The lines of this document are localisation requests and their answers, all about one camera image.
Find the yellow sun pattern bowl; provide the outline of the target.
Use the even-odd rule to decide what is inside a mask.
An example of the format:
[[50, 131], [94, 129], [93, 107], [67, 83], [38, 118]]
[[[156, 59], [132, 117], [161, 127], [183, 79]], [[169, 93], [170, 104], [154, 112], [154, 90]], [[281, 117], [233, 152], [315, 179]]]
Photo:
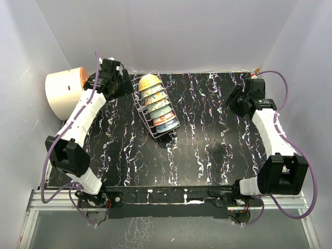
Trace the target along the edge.
[[162, 83], [162, 81], [157, 75], [146, 74], [140, 78], [138, 88], [139, 91], [143, 91], [160, 83]]

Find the white wire dish rack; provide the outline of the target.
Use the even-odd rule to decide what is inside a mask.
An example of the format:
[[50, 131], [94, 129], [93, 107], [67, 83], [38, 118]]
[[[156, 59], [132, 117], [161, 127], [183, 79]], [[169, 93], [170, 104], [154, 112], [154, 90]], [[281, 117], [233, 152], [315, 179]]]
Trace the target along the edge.
[[[157, 75], [160, 79], [160, 75], [159, 75], [159, 72], [158, 71], [153, 71], [149, 74], [154, 74], [154, 75]], [[136, 107], [136, 110], [143, 122], [143, 124], [145, 125], [145, 127], [147, 128], [148, 132], [150, 133], [150, 135], [153, 137], [153, 138], [158, 138], [166, 133], [169, 133], [177, 128], [180, 127], [180, 124], [178, 124], [174, 129], [172, 130], [169, 130], [169, 131], [166, 131], [166, 132], [163, 132], [163, 133], [157, 133], [156, 131], [156, 126], [154, 126], [154, 123], [153, 123], [153, 119], [151, 118], [150, 116], [150, 113], [147, 111], [147, 105], [144, 104], [144, 99], [142, 98], [142, 92], [139, 91], [139, 88], [138, 88], [138, 84], [139, 84], [139, 81], [140, 81], [140, 77], [135, 77], [133, 80], [132, 80], [132, 86], [133, 86], [133, 89], [134, 89], [134, 92], [132, 93], [132, 97], [133, 97], [133, 100], [134, 100], [134, 104], [135, 104], [135, 107]], [[175, 110], [172, 106], [172, 103], [170, 101], [170, 104], [168, 104], [171, 108], [172, 108], [172, 112], [175, 114], [175, 118], [178, 120], [177, 116], [176, 116], [176, 113], [175, 113]]]

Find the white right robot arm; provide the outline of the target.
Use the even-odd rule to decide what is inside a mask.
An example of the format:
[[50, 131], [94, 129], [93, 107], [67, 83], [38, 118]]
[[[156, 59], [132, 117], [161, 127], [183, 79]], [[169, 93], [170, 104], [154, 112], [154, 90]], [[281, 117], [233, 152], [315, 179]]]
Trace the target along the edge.
[[249, 116], [262, 139], [267, 160], [255, 177], [237, 180], [232, 202], [245, 205], [253, 195], [298, 195], [308, 170], [306, 159], [284, 140], [272, 99], [265, 97], [263, 79], [246, 79], [224, 103], [239, 117]]

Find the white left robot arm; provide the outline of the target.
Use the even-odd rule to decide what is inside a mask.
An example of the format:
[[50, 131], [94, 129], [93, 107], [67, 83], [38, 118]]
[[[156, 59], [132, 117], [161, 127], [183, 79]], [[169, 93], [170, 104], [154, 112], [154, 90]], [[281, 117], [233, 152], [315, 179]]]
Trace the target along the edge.
[[64, 127], [45, 140], [46, 163], [67, 175], [81, 191], [89, 194], [96, 207], [107, 201], [102, 182], [90, 168], [90, 157], [84, 150], [85, 137], [100, 109], [107, 101], [133, 93], [127, 69], [114, 59], [99, 62], [98, 71], [89, 76], [81, 97]]

